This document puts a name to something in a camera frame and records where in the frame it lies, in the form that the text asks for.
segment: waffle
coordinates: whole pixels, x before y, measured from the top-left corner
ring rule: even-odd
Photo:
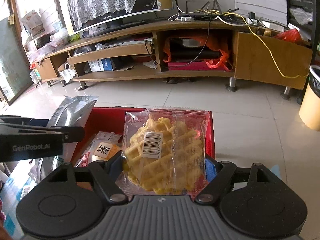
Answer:
[[[163,134],[161,157],[159,159],[142,156],[146,132]],[[170,122],[168,118],[158,121],[149,119],[130,138],[130,146],[125,149],[124,171],[129,180],[137,186],[157,194],[181,194],[192,191],[203,174],[203,143],[198,132],[188,129],[185,122]]]

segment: glass door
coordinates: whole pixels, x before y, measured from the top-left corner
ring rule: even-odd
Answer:
[[[0,0],[0,92],[10,105],[31,84],[30,70],[10,25],[8,0]]]

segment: yellow trash can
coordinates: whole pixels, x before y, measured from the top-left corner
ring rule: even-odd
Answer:
[[[309,84],[299,111],[309,128],[320,131],[320,67],[310,66]]]

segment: cabinet drawer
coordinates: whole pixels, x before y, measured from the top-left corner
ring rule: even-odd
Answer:
[[[113,47],[109,49],[101,49],[101,50],[81,54],[78,56],[69,57],[68,63],[71,65],[71,64],[78,64],[81,62],[87,62],[87,61],[97,60],[102,58],[148,54],[148,52],[150,54],[153,53],[153,49],[150,44],[144,44],[144,43],[131,44],[131,45]]]
[[[37,70],[39,71],[39,74],[43,81],[51,80],[58,77],[50,58],[46,58],[43,61],[39,62],[37,65]]]
[[[310,67],[312,50],[291,42],[260,36],[271,50],[285,76],[306,76]],[[285,78],[278,71],[268,49],[253,34],[237,33],[235,78],[260,81],[303,89],[306,77]]]

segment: orange plastic bag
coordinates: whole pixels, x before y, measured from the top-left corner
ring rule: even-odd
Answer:
[[[200,45],[203,46],[207,39],[207,31],[203,30],[191,30],[184,31],[177,35],[171,35],[165,40],[163,51],[167,54],[167,57],[164,57],[164,62],[171,62],[171,52],[170,52],[170,39],[171,38],[184,38],[184,39],[194,39],[200,42]],[[206,46],[213,50],[219,51],[221,53],[220,59],[204,59],[207,66],[212,69],[217,69],[223,67],[224,70],[230,71],[227,68],[227,61],[229,58],[229,49],[228,49],[228,41],[227,36],[225,35],[223,30],[211,30],[209,34],[209,38]]]
[[[292,42],[295,44],[301,44],[303,43],[301,35],[297,29],[292,29],[283,33],[279,33],[274,38],[283,40],[283,41],[288,41]]]

